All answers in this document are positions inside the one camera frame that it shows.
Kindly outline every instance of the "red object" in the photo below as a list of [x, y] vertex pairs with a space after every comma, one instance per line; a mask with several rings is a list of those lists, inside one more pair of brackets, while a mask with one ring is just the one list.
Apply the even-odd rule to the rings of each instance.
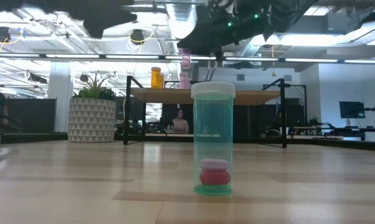
[[225, 170], [205, 170], [200, 180], [203, 185], [226, 185], [230, 183], [231, 176]]

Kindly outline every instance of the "yellow bottle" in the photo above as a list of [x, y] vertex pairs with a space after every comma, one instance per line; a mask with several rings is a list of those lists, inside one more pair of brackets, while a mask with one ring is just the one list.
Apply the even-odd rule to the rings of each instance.
[[161, 68], [151, 68], [151, 88], [163, 88], [164, 82], [161, 84]]

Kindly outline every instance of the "pillar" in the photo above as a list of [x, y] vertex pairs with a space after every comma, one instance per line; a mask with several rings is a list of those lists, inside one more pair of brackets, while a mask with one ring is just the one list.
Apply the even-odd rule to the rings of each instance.
[[49, 76], [49, 99], [57, 99], [55, 131], [68, 131], [68, 108], [73, 96], [73, 74], [71, 63], [52, 62]]

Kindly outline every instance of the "woman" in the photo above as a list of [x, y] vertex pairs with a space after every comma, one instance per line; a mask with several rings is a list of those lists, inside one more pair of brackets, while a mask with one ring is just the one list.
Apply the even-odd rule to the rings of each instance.
[[190, 132], [188, 123], [185, 119], [183, 119], [183, 110], [179, 109], [177, 113], [177, 117], [173, 120], [174, 122], [174, 133], [183, 133], [188, 134]]

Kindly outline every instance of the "computer monitor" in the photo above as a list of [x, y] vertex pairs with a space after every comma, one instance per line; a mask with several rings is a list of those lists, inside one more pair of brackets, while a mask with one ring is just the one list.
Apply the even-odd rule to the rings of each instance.
[[363, 102], [339, 102], [341, 118], [366, 118]]

